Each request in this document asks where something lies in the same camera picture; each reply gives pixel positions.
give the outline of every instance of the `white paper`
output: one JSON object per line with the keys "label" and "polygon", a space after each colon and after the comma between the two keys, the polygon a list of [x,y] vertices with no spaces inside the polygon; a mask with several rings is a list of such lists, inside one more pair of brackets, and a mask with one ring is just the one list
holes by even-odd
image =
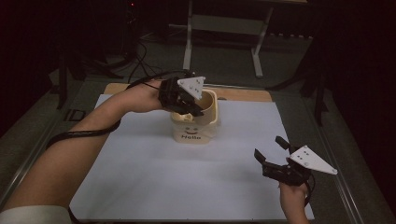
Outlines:
{"label": "white paper", "polygon": [[[108,95],[101,95],[101,104]],[[275,103],[219,101],[221,125],[206,145],[177,143],[168,112],[126,115],[78,189],[71,209],[81,220],[285,219],[267,161],[286,164],[287,139]],[[312,219],[311,207],[306,208]]]}

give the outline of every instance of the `black cable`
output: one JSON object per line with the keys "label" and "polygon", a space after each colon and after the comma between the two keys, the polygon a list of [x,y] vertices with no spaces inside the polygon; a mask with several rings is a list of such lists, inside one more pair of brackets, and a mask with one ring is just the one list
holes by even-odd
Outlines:
{"label": "black cable", "polygon": [[308,180],[305,180],[305,182],[304,182],[304,184],[306,185],[306,188],[308,189],[308,192],[306,194],[306,198],[305,198],[305,201],[304,201],[304,206],[306,206],[309,203],[309,201],[311,200],[311,196],[312,196],[312,193],[314,192],[315,185],[316,185],[315,177],[313,175],[311,175],[311,176],[312,176],[312,179],[313,179],[313,186],[312,187],[309,185]]}
{"label": "black cable", "polygon": [[[67,133],[60,133],[55,136],[53,136],[49,142],[47,143],[47,148],[52,146],[53,144],[65,140],[65,139],[70,139],[70,138],[80,138],[80,137],[94,137],[94,136],[100,136],[104,135],[107,133],[112,133],[115,131],[118,127],[120,126],[120,120],[117,121],[115,124],[113,124],[111,127],[102,129],[102,130],[94,130],[94,131],[76,131],[76,132],[67,132]],[[73,223],[79,224],[81,222],[78,221],[78,219],[74,216],[72,210],[70,207],[68,208],[68,213],[70,216],[70,219],[73,221]]]}

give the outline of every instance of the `beige cup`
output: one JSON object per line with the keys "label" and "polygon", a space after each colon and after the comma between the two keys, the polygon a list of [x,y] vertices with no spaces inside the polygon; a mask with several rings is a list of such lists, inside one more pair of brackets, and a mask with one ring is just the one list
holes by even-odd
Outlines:
{"label": "beige cup", "polygon": [[195,101],[200,106],[204,113],[202,116],[194,117],[194,121],[198,125],[207,125],[212,122],[215,118],[215,99],[214,96],[208,91],[202,91],[201,100]]}

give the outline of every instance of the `metal stand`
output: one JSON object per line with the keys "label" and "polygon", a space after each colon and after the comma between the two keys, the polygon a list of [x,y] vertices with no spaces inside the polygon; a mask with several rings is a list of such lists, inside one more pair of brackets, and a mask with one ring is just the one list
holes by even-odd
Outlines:
{"label": "metal stand", "polygon": [[193,29],[224,32],[224,33],[234,33],[234,34],[244,34],[244,35],[258,35],[259,42],[257,43],[255,48],[251,49],[251,55],[253,59],[256,77],[261,78],[263,74],[262,74],[262,65],[260,63],[259,53],[273,11],[274,11],[273,7],[270,7],[268,9],[264,21],[197,15],[192,13],[192,0],[190,0],[189,17],[187,24],[187,44],[184,53],[183,69],[190,69],[191,66],[191,52],[192,52],[191,33]]}

